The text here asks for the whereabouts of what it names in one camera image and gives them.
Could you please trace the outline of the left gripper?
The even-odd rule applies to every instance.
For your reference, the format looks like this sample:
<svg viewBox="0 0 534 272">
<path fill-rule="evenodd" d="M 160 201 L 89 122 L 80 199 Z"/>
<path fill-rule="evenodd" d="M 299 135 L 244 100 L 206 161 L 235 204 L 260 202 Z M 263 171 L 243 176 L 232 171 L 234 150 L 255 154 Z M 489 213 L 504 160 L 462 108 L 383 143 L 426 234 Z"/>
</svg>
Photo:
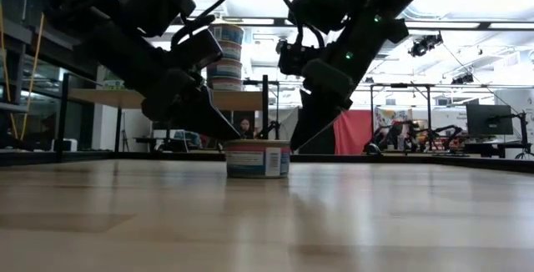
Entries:
<svg viewBox="0 0 534 272">
<path fill-rule="evenodd" d="M 223 57 L 208 29 L 167 51 L 100 11 L 85 13 L 81 21 L 86 24 L 77 50 L 111 70 L 127 88 L 141 93 L 141 109 L 147 118 L 222 141 L 240 138 L 215 107 L 212 91 L 202 78 L 191 74 Z"/>
</svg>

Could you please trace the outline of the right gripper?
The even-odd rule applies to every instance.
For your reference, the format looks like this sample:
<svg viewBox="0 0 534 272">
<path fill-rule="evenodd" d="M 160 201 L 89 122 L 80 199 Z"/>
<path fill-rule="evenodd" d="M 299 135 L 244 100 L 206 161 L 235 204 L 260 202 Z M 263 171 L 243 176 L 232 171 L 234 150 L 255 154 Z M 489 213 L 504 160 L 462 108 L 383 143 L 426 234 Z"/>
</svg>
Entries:
<svg viewBox="0 0 534 272">
<path fill-rule="evenodd" d="M 408 34 L 403 18 L 375 15 L 350 19 L 340 36 L 324 47 L 279 41 L 280 71 L 304 79 L 291 150 L 299 150 L 350 108 L 351 94 L 384 43 L 398 43 Z"/>
</svg>

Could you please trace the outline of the wooden shelf with black legs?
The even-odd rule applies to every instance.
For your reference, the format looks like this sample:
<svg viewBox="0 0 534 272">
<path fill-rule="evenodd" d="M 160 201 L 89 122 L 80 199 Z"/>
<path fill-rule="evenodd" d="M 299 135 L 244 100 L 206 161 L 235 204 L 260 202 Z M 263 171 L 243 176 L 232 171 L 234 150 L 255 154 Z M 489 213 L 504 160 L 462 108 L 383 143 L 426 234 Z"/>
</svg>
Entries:
<svg viewBox="0 0 534 272">
<path fill-rule="evenodd" d="M 58 140 L 62 143 L 65 137 L 65 125 L 67 106 L 69 101 L 80 103 L 97 103 L 117 109 L 117 119 L 115 126 L 115 143 L 110 157 L 119 159 L 121 152 L 121 123 L 124 109 L 140 109 L 143 96 L 135 91 L 129 90 L 108 90 L 92 88 L 70 88 L 70 78 L 75 77 L 95 86 L 102 86 L 92 79 L 79 76 L 75 73 L 66 72 L 63 75 L 61 84 L 60 113 L 58 123 Z M 223 111 L 261 111 L 263 113 L 262 127 L 267 128 L 269 124 L 269 87 L 270 85 L 280 86 L 277 81 L 271 82 L 267 75 L 258 80 L 245 80 L 245 86 L 261 86 L 260 92 L 235 92 L 235 91 L 213 91 L 213 105 Z"/>
</svg>

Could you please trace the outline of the black upright panel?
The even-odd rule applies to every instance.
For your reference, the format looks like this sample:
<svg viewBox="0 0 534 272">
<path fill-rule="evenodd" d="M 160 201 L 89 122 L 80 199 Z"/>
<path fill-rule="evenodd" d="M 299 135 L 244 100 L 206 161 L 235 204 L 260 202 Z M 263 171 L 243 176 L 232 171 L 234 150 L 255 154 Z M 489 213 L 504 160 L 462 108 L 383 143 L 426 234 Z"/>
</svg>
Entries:
<svg viewBox="0 0 534 272">
<path fill-rule="evenodd" d="M 335 132 L 332 125 L 318 133 L 299 149 L 299 154 L 327 155 L 335 153 Z"/>
</svg>

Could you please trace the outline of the red hanging cloth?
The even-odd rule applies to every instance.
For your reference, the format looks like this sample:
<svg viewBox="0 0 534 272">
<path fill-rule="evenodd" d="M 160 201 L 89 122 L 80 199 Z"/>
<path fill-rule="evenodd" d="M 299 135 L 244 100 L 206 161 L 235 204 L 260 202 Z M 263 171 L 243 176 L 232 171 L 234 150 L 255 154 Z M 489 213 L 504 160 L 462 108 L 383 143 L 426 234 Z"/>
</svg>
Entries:
<svg viewBox="0 0 534 272">
<path fill-rule="evenodd" d="M 336 155 L 362 155 L 372 135 L 371 111 L 345 111 L 335 120 L 333 129 Z"/>
</svg>

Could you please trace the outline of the person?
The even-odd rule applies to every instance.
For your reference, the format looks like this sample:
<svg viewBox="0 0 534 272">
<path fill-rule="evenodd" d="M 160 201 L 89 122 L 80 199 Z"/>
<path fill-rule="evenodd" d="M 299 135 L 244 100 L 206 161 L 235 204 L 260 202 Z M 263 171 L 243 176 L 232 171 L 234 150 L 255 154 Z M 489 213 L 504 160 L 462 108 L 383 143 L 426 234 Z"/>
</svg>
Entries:
<svg viewBox="0 0 534 272">
<path fill-rule="evenodd" d="M 242 139 L 254 138 L 254 129 L 251 127 L 250 121 L 247 118 L 242 118 L 239 121 L 239 133 Z"/>
</svg>

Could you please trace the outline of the black track spotlight cluster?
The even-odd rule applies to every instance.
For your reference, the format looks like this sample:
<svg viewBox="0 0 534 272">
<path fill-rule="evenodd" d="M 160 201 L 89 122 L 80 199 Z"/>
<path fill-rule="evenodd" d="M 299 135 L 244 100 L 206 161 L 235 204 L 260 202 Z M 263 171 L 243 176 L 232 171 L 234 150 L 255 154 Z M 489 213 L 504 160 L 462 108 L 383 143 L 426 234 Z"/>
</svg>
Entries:
<svg viewBox="0 0 534 272">
<path fill-rule="evenodd" d="M 443 43 L 442 36 L 437 35 L 425 35 L 422 38 L 415 40 L 412 47 L 408 50 L 408 53 L 413 57 L 422 57 L 437 46 Z"/>
</svg>

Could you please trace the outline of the small white box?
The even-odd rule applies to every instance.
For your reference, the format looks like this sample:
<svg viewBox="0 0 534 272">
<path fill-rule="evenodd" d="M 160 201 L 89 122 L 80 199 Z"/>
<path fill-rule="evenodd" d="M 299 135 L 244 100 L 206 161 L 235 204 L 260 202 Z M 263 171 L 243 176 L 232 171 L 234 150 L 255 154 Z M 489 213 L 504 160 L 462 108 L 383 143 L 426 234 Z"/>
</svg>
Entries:
<svg viewBox="0 0 534 272">
<path fill-rule="evenodd" d="M 77 152 L 78 141 L 77 139 L 54 139 L 51 144 L 51 150 L 58 151 L 59 148 L 62 148 L 63 152 Z"/>
</svg>

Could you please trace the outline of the long ceiling light strip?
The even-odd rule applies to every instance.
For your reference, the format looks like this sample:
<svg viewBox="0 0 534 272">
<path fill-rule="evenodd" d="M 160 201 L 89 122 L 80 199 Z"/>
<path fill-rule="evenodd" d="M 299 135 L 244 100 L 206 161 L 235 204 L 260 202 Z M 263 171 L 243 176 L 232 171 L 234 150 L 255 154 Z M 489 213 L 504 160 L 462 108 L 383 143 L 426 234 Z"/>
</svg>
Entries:
<svg viewBox="0 0 534 272">
<path fill-rule="evenodd" d="M 216 18 L 213 24 L 229 23 L 245 27 L 293 27 L 287 18 Z M 406 20 L 409 29 L 466 31 L 534 31 L 534 21 Z"/>
</svg>

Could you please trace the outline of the dark background computer monitor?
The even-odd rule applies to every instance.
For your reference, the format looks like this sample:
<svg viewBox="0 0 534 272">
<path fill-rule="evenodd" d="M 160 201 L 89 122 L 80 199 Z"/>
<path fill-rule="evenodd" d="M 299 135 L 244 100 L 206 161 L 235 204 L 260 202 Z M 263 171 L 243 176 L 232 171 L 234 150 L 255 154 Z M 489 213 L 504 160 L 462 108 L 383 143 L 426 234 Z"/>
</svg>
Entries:
<svg viewBox="0 0 534 272">
<path fill-rule="evenodd" d="M 467 131 L 472 136 L 513 134 L 510 106 L 467 104 L 466 116 Z"/>
</svg>

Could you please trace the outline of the cluttered black background desk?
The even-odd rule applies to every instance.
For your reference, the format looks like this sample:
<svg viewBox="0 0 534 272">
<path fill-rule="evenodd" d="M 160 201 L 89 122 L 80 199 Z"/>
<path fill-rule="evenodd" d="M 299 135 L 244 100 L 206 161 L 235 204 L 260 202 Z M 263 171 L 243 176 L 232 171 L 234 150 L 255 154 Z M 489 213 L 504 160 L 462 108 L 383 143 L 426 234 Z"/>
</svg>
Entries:
<svg viewBox="0 0 534 272">
<path fill-rule="evenodd" d="M 478 154 L 482 158 L 497 156 L 499 159 L 504 159 L 508 149 L 519 149 L 520 153 L 515 156 L 515 159 L 525 159 L 527 156 L 534 157 L 531 147 L 532 144 L 521 141 L 465 143 L 463 152 L 465 154 Z"/>
</svg>

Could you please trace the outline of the grey side desk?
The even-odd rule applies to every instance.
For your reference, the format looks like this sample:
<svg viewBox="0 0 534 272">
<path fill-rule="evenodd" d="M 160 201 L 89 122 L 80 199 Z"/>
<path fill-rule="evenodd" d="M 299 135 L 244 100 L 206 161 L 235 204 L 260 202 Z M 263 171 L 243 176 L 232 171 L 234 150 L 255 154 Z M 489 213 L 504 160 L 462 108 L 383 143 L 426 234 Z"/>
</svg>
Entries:
<svg viewBox="0 0 534 272">
<path fill-rule="evenodd" d="M 0 102 L 0 110 L 5 110 L 14 113 L 27 113 L 28 107 L 25 105 Z"/>
</svg>

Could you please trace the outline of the black metal frame pole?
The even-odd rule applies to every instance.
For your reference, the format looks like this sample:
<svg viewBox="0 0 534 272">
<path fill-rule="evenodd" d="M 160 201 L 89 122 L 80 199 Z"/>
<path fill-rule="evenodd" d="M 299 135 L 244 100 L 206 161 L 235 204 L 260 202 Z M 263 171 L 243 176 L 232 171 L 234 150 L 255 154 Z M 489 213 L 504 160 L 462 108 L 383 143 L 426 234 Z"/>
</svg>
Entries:
<svg viewBox="0 0 534 272">
<path fill-rule="evenodd" d="M 57 156 L 54 152 L 0 153 L 0 167 L 55 164 L 108 159 L 174 160 L 222 162 L 219 153 L 115 153 L 109 151 L 67 152 Z M 450 156 L 368 156 L 368 155 L 320 155 L 297 154 L 290 161 L 300 164 L 438 164 L 473 169 L 501 170 L 534 174 L 534 161 L 516 159 L 486 159 Z"/>
</svg>

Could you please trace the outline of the colourful wall poster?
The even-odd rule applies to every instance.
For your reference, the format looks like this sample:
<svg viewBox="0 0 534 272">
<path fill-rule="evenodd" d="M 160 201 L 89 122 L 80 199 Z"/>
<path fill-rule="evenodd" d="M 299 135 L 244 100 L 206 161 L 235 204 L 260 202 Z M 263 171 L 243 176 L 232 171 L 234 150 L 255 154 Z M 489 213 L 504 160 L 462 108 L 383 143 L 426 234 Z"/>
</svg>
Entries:
<svg viewBox="0 0 534 272">
<path fill-rule="evenodd" d="M 395 122 L 412 120 L 413 111 L 408 109 L 388 109 L 376 107 L 374 109 L 374 126 L 388 126 Z"/>
</svg>

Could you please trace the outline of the black background gantry frame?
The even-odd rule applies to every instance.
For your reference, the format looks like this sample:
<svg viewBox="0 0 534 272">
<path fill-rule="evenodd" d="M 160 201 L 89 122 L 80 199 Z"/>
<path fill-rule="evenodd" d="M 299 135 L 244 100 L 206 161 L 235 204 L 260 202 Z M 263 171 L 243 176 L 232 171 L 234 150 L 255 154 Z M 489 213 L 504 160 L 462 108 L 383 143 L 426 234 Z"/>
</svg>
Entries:
<svg viewBox="0 0 534 272">
<path fill-rule="evenodd" d="M 434 135 L 432 133 L 431 127 L 432 127 L 432 117 L 431 117 L 431 88 L 434 87 L 434 84 L 429 83 L 373 83 L 370 85 L 370 109 L 374 112 L 374 87 L 382 87 L 382 88 L 413 88 L 417 92 L 419 92 L 422 96 L 426 98 L 426 108 L 427 108 L 427 138 L 429 139 L 429 151 L 433 151 L 433 138 Z M 426 92 L 423 93 L 419 90 L 419 88 L 425 88 Z"/>
</svg>

